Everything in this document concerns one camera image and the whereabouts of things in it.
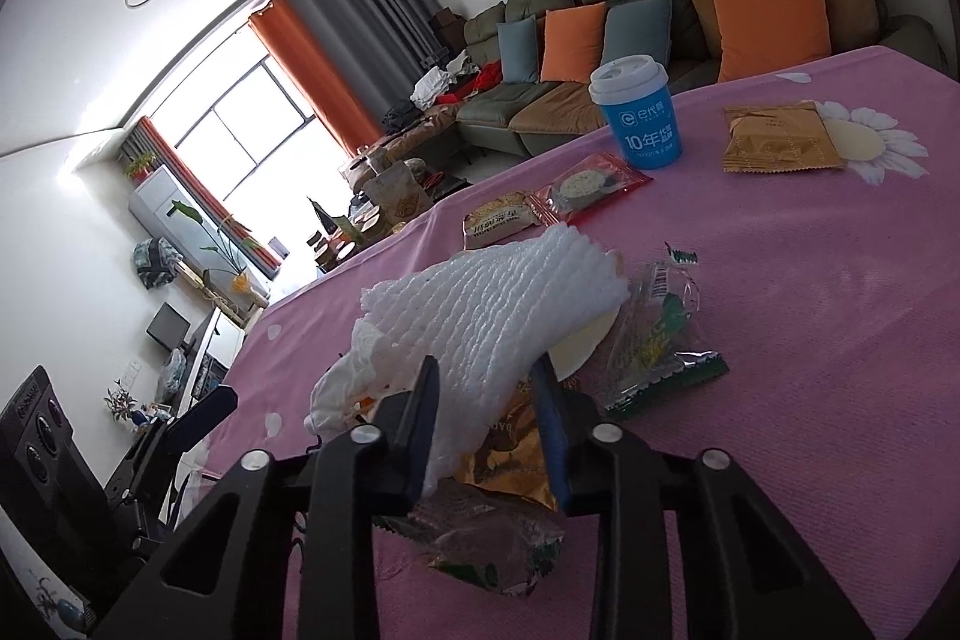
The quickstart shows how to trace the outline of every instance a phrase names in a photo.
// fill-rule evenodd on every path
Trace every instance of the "pink tablecloth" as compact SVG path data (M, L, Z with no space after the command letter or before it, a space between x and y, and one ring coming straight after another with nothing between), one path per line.
M675 99L683 157L579 228L629 263L664 241L696 250L702 324L731 373L642 414L655 448L722 447L778 503L880 640L901 638L960 558L960 85L883 47L810 64L808 82L762 76ZM722 107L838 102L861 124L916 135L929 157L891 156L872 185L855 170L725 175ZM923 154L910 134L889 145ZM535 189L595 150L607 129L440 202L397 237L270 309L229 372L240 407L208 467L249 448L311 444L301 421L315 381L349 348L364 287L447 259L464 213ZM877 170L867 170L877 175ZM275 416L282 419L278 434ZM592 521L569 524L556 571L529 599L487 594L428 570L413 548L376 540L385 638L587 636Z

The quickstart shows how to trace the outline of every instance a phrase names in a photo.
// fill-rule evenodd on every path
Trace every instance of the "metal rivet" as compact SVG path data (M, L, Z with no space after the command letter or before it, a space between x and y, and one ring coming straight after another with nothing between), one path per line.
M270 453L266 451L248 451L244 453L243 458L240 459L240 466L248 470L248 472L256 472L258 469L263 469L269 463Z
M366 445L368 442L377 442L380 439L380 429L370 424L363 424L356 429L350 430L350 439L358 445Z
M623 429L613 423L598 423L593 427L593 439L600 442L617 442L623 437Z
M717 450L717 448L711 448L709 451L704 451L704 455L701 456L704 461L704 465L710 469L715 469L718 472L723 469L727 469L730 466L730 457L727 456L723 451Z

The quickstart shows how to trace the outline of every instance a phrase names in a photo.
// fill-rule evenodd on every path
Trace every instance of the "orange pillow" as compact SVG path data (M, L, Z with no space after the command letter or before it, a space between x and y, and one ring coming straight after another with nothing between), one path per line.
M824 0L713 0L723 57L717 82L826 58L830 28Z
M603 55L603 26L606 4L574 6L546 13L544 66L541 82L584 82L589 84Z

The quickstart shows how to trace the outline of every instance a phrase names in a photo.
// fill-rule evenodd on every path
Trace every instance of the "window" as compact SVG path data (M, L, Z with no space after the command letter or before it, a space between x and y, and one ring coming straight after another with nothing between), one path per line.
M352 197L340 148L246 25L195 68L152 116L194 175L253 234L291 249Z

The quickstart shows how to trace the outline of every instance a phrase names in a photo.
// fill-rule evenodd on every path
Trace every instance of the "blue pillow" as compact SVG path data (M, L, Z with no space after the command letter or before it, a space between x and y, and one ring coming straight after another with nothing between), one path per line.
M539 48L536 46L536 20L497 23L500 66L504 82L539 82Z
M637 0L611 6L600 63L610 63L626 55L650 55L666 68L670 60L672 15L670 0Z

